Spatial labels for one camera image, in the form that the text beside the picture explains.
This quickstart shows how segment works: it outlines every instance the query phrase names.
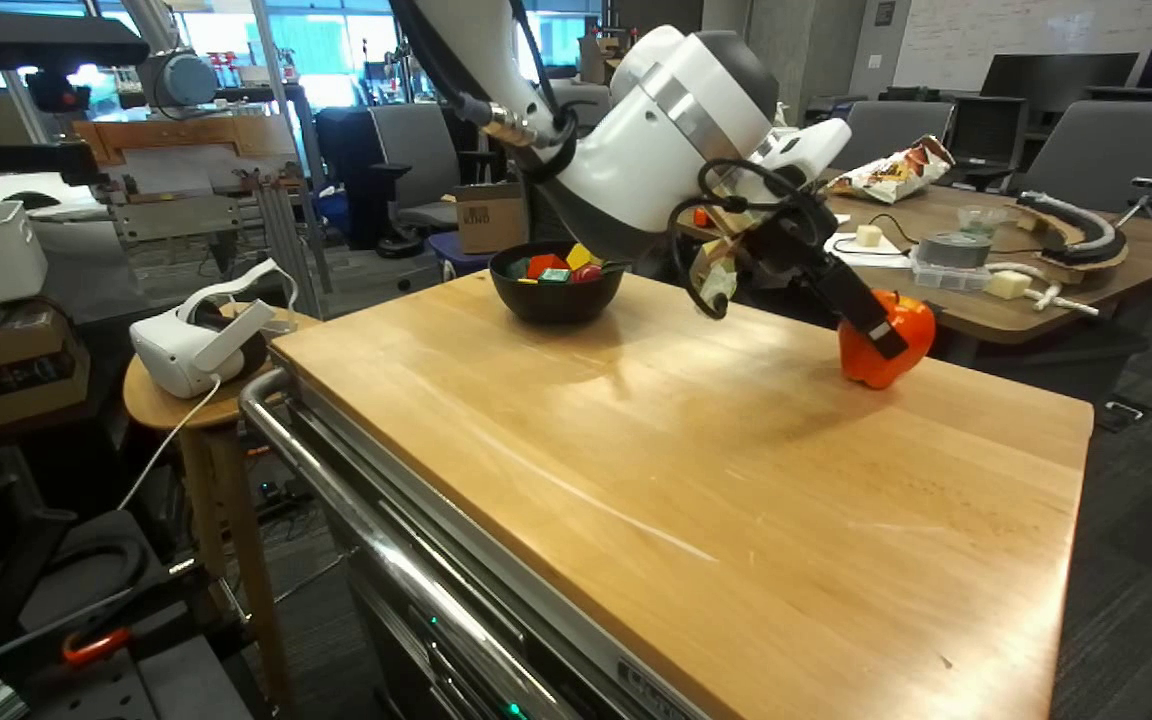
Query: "butcher block countertop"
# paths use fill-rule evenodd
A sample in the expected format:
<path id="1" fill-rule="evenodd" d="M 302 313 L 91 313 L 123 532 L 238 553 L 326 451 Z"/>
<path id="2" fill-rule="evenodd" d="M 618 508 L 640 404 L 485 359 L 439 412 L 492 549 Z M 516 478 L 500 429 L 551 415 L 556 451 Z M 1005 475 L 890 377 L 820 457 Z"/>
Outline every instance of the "butcher block countertop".
<path id="1" fill-rule="evenodd" d="M 529 327 L 485 270 L 278 339 L 712 715 L 1049 715 L 1094 409 L 627 274 Z"/>

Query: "bowl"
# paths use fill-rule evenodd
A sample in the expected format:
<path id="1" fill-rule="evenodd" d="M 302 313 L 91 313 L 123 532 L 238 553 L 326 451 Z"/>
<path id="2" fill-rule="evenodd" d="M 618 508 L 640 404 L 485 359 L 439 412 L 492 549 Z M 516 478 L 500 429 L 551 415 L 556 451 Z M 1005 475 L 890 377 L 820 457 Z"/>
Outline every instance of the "bowl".
<path id="1" fill-rule="evenodd" d="M 598 274 L 586 280 L 522 280 L 522 265 L 546 259 L 546 257 L 570 257 L 572 243 L 522 243 L 492 257 L 492 288 L 525 325 L 588 325 L 598 321 L 618 288 L 620 268 L 606 265 Z"/>

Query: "cardboard box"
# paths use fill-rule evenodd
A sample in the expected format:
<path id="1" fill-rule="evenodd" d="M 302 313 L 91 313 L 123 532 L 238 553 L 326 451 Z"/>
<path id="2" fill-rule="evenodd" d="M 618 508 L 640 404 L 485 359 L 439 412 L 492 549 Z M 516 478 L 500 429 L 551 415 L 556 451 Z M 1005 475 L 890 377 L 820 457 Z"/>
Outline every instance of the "cardboard box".
<path id="1" fill-rule="evenodd" d="M 466 184 L 455 191 L 455 219 L 466 257 L 492 257 L 531 234 L 525 184 Z"/>
<path id="2" fill-rule="evenodd" d="M 91 359 L 47 302 L 0 321 L 0 429 L 88 398 Z"/>

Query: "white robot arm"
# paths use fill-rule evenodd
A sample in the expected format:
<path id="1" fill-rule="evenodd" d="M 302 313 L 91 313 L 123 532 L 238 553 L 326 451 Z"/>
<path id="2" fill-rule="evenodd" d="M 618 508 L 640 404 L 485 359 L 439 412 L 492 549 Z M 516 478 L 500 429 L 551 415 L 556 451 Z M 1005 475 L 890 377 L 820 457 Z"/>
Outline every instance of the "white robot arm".
<path id="1" fill-rule="evenodd" d="M 774 126 L 776 74 L 737 31 L 656 29 L 635 41 L 618 66 L 613 111 L 577 141 L 546 73 L 546 96 L 522 74 L 522 0 L 392 0 L 392 17 L 453 108 L 492 108 L 525 137 L 513 156 L 598 257 L 633 265 L 676 234 L 681 209 L 715 202 L 751 219 L 742 227 L 746 259 L 803 284 L 883 359 L 909 359 L 890 307 L 824 253 L 836 214 L 813 178 L 850 142 L 850 123 Z"/>

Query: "dark bowl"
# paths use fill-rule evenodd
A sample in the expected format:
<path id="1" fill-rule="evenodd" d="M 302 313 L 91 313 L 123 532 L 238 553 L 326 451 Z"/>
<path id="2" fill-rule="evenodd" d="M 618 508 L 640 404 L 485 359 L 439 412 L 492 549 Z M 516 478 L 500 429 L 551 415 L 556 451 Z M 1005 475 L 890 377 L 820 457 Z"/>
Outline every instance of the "dark bowl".
<path id="1" fill-rule="evenodd" d="M 572 243 L 522 243 L 510 253 L 492 257 L 492 284 L 498 296 L 513 307 L 516 321 L 525 325 L 588 325 L 598 321 L 618 288 L 620 288 L 620 268 L 607 268 L 591 284 L 522 284 L 510 274 L 510 268 L 525 257 L 570 257 Z"/>

